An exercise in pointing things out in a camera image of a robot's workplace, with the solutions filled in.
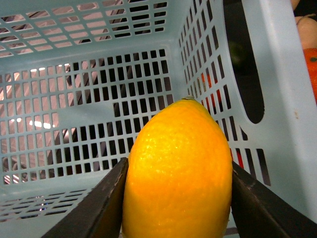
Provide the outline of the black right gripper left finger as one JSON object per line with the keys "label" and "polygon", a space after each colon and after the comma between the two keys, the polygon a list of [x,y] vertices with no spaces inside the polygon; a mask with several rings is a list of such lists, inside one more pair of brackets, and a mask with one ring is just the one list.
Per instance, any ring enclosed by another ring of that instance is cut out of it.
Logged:
{"label": "black right gripper left finger", "polygon": [[122,222],[128,159],[121,159],[44,238],[117,238]]}

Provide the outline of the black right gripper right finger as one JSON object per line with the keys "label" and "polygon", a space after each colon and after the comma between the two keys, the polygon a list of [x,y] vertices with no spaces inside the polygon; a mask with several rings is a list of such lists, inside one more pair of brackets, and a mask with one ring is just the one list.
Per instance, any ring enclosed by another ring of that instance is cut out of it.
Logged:
{"label": "black right gripper right finger", "polygon": [[317,224],[232,163],[233,218],[241,238],[315,238]]}

